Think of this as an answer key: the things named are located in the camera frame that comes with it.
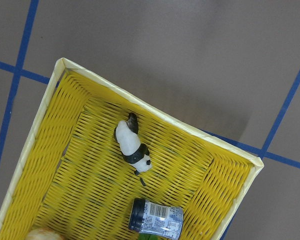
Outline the yellow woven plastic basket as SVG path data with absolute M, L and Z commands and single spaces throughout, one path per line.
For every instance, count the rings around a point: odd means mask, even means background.
M 152 168 L 140 175 L 115 141 L 135 113 Z M 135 198 L 184 212 L 183 240 L 218 240 L 262 160 L 59 59 L 0 209 L 0 240 L 50 228 L 69 240 L 136 240 Z

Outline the black white panda figurine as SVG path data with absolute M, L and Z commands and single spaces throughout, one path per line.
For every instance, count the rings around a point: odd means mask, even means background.
M 119 144 L 122 158 L 135 168 L 134 174 L 147 172 L 152 168 L 150 151 L 139 138 L 139 123 L 135 113 L 130 112 L 127 120 L 120 120 L 114 129 L 114 139 Z

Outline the bread roll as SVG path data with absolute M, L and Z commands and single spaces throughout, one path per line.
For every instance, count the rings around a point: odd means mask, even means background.
M 25 240 L 65 240 L 66 238 L 47 227 L 40 227 L 31 230 L 25 237 Z

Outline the orange toy carrot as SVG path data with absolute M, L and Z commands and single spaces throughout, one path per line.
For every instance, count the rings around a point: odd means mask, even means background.
M 159 236 L 152 233 L 140 233 L 137 239 L 138 240 L 159 240 Z

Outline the small dark labelled jar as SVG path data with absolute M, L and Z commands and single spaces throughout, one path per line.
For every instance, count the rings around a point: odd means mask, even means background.
M 128 229 L 141 234 L 178 240 L 181 237 L 183 223 L 184 211 L 180 206 L 166 206 L 145 198 L 135 198 Z

